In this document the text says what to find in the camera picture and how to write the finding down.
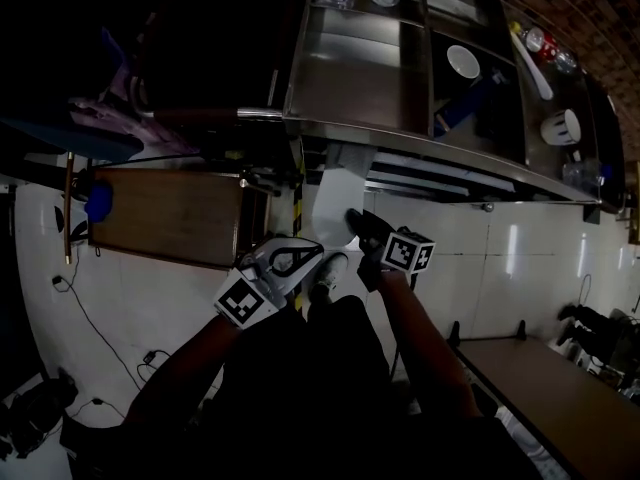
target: white cup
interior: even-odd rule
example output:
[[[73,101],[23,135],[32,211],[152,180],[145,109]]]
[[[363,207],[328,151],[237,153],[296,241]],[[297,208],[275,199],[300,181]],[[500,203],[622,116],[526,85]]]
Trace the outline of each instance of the white cup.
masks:
[[[573,110],[561,110],[542,122],[540,133],[550,146],[570,146],[580,142],[580,122]]]

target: wall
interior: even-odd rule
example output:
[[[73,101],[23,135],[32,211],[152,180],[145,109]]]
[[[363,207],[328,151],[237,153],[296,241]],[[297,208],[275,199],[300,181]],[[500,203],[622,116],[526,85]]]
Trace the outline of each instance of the wall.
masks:
[[[640,160],[639,0],[503,0],[571,48],[614,101],[625,160]]]

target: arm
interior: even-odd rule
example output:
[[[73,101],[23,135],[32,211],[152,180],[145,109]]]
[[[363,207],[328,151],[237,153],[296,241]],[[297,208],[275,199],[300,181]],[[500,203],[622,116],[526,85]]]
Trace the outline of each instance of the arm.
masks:
[[[411,291],[404,273],[382,273],[378,289],[423,412],[436,408],[443,418],[480,416],[460,363]]]
[[[125,423],[187,423],[240,333],[226,318],[216,316],[151,376]]]

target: black glove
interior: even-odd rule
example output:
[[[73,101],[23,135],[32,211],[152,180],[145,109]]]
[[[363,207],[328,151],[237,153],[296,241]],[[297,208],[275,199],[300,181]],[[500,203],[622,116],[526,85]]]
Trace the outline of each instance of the black glove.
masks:
[[[393,270],[387,265],[380,265],[389,235],[395,230],[380,217],[371,212],[356,210],[347,212],[347,223],[360,238],[360,250],[364,257],[358,267],[358,276],[370,292],[378,288],[380,274],[383,270]]]

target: white shoe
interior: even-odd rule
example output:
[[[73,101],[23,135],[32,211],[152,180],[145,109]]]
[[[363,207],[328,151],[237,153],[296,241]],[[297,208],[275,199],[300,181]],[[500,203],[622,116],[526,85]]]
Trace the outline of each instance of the white shoe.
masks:
[[[344,277],[348,266],[349,258],[347,255],[342,252],[335,253],[322,264],[316,273],[316,277],[313,280],[313,287],[323,285],[326,286],[329,291],[333,290]]]

